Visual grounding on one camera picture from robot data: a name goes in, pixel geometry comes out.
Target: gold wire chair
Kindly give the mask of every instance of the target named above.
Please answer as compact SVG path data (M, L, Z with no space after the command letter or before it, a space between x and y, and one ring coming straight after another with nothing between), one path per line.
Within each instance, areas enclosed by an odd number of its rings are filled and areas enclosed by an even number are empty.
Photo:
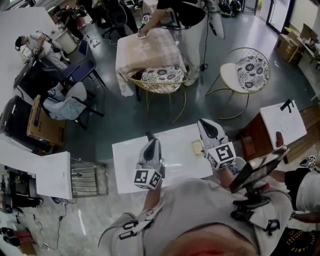
M155 94L168 94L169 95L169 104L170 104L170 116L172 116L172 104L171 104L171 94L176 92L185 81L187 81L187 78L183 78L183 81L181 82L152 82L152 81L141 81L136 80L131 77L128 77L130 81L132 81L135 85L139 86L140 88L144 89L146 92L146 112L149 116L149 109L150 109L150 103ZM173 120L172 123L174 123L182 114L182 112L185 109L186 106L186 92L183 89L184 93L184 101L183 101L183 107L179 113L179 115Z
M267 82L265 83L265 85L263 85L260 89L255 90L255 91L248 91L248 90L241 87L240 82L239 82L239 78L237 75L237 68L236 68L237 66L235 64L239 60L241 60L242 58L249 57L249 56L258 57L258 58L262 59L267 64L268 71L269 71L268 79L267 79ZM231 116L231 117L220 117L219 120L227 120L227 119L236 118L236 117L240 116L243 112L245 112L248 107L249 96L251 94L255 94L255 93L261 91L267 85L267 83L270 79L270 75L271 75L269 61L260 51L258 51L256 49L249 48L249 47L236 48L228 53L227 58L228 57L229 58L233 57L233 59L235 59L235 58L239 58L239 59L236 62L228 62L226 64L223 64L220 67L219 75L214 80L210 89L207 91L206 96L208 96L209 94L211 94L213 92L220 91L220 90L231 90L232 94L229 97L226 104L229 103L229 101L232 98L232 96L234 95L234 93L245 94L245 95L247 95L247 99L246 99L246 106L245 106L244 110L242 110L239 114ZM223 83L226 85L226 87L211 90L211 88L214 86L214 84L216 83L216 81L218 80L219 77L221 77L221 79L222 79Z

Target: glass door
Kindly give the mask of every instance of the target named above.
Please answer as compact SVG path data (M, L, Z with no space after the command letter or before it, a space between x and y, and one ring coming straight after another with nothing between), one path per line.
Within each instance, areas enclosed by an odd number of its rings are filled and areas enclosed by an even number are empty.
M295 0L265 0L271 1L266 25L277 34L289 27Z

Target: tablecloth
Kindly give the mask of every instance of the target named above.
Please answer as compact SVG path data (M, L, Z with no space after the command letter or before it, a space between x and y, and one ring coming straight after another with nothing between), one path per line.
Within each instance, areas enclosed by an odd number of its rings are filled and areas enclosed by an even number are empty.
M143 14L152 15L154 11L157 9L158 0L143 0L142 11Z
M132 34L118 40L115 71L123 96L134 94L127 77L146 68L168 65L178 65L183 72L187 72L181 53L167 29L151 29L144 39Z

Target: metal rack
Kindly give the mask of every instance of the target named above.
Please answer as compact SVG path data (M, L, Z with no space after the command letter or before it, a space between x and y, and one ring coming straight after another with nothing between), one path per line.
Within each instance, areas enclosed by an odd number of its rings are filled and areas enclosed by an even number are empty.
M104 165L71 158L70 170L73 197L108 195L108 174Z

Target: floral cushion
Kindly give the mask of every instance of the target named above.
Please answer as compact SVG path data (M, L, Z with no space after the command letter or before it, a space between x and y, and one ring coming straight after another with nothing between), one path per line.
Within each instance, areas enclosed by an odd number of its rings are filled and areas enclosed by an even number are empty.
M164 84L143 83L151 92L158 94L173 93L180 87L184 79L183 70L177 65L146 68L141 77L141 81L156 82Z
M270 68L262 58L247 56L236 63L236 71L243 89L248 92L260 90L270 77Z

